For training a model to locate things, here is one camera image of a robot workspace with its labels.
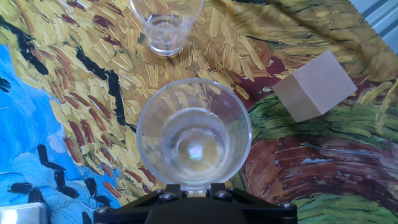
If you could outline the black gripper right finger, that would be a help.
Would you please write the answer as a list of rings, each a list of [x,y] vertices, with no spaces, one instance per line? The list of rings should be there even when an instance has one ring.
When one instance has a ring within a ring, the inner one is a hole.
[[[237,206],[248,223],[298,223],[297,206],[290,202],[270,203],[225,184],[211,184],[210,198]]]

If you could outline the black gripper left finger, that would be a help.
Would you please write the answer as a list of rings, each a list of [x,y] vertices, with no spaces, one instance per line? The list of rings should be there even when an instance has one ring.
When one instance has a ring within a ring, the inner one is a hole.
[[[154,190],[120,208],[103,207],[94,211],[95,224],[145,223],[149,212],[158,205],[184,198],[179,184],[169,184],[165,189]]]

